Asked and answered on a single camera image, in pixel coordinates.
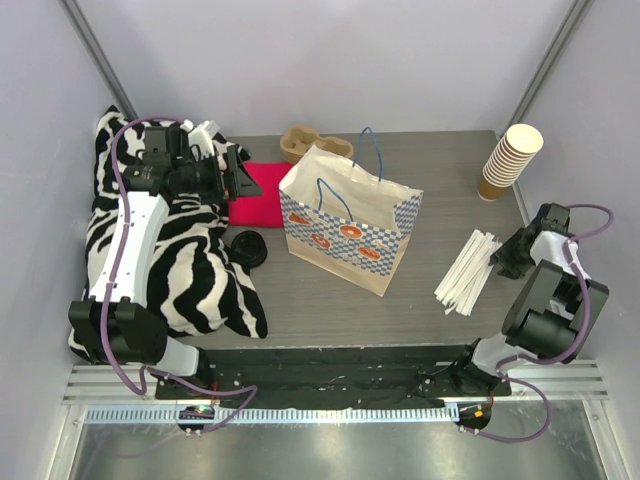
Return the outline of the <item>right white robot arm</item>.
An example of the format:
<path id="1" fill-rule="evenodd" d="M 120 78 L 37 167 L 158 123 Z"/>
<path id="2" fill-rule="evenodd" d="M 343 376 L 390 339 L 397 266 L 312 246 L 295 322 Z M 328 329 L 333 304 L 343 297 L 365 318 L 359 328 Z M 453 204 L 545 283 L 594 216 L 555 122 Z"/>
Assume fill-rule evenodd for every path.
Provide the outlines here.
<path id="1" fill-rule="evenodd" d="M 570 214 L 576 209 L 598 210 L 607 221 L 591 232 L 572 234 Z M 464 362 L 452 369 L 457 391 L 475 394 L 522 363 L 568 364 L 577 357 L 609 297 L 609 288 L 581 265 L 579 242 L 604 232 L 613 219 L 610 209 L 598 205 L 545 203 L 491 255 L 489 264 L 500 276 L 527 281 L 501 331 L 468 346 Z"/>

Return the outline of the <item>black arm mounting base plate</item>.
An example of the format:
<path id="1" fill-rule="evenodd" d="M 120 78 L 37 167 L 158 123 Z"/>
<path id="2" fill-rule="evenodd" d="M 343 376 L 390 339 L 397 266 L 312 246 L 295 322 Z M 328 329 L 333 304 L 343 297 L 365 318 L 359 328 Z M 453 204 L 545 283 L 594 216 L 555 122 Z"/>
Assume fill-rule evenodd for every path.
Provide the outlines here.
<path id="1" fill-rule="evenodd" d="M 409 409 L 507 397 L 509 384 L 471 364 L 468 346 L 210 350 L 213 388 L 255 385 L 254 409 Z"/>

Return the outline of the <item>checkered paper takeout bag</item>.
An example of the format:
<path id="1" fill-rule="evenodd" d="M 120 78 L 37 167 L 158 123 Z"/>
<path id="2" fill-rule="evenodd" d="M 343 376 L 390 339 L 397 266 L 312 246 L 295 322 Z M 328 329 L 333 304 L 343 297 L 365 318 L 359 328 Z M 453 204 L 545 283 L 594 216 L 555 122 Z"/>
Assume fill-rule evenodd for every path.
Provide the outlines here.
<path id="1" fill-rule="evenodd" d="M 291 254 L 382 297 L 409 244 L 424 192 L 311 146 L 279 183 Z"/>

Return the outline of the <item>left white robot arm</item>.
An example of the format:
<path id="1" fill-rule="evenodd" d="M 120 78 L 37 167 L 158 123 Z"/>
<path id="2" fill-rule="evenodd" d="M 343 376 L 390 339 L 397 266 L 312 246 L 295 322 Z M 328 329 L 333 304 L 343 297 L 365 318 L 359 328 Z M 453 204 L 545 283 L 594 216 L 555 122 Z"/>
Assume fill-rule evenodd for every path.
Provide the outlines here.
<path id="1" fill-rule="evenodd" d="M 205 397 L 213 375 L 186 336 L 221 326 L 263 338 L 247 264 L 223 241 L 229 204 L 259 193 L 246 152 L 217 126 L 107 119 L 96 138 L 87 288 L 71 304 L 71 350 L 115 370 L 134 363 Z"/>

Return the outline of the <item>white straws pile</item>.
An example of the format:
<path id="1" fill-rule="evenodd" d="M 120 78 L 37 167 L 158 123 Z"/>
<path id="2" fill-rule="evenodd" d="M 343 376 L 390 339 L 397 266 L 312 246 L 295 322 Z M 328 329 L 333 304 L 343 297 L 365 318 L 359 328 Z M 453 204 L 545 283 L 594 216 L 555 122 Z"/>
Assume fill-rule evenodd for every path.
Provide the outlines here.
<path id="1" fill-rule="evenodd" d="M 434 291 L 446 315 L 470 316 L 492 272 L 491 256 L 502 246 L 491 233 L 474 230 Z"/>

